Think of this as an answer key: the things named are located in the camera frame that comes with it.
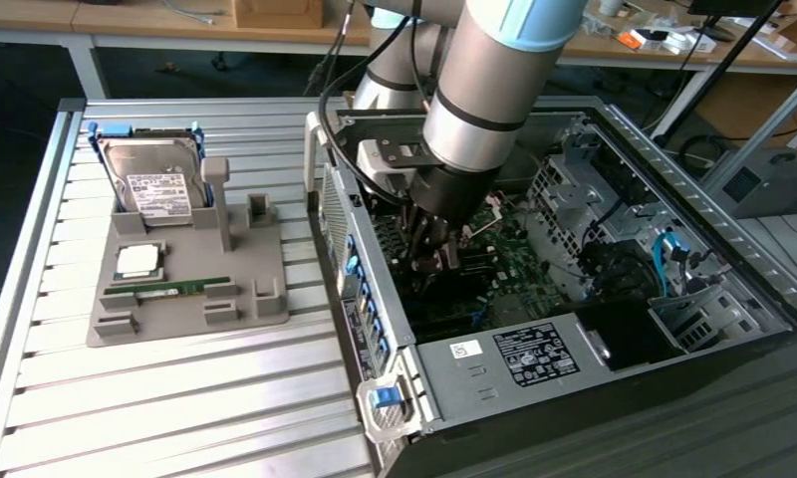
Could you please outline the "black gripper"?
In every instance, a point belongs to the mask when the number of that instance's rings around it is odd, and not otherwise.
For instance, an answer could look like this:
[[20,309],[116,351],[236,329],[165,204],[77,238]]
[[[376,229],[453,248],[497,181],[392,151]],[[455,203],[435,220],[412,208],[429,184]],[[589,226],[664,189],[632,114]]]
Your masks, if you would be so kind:
[[492,190],[500,169],[469,172],[451,166],[420,168],[409,187],[412,202],[449,223],[467,223]]

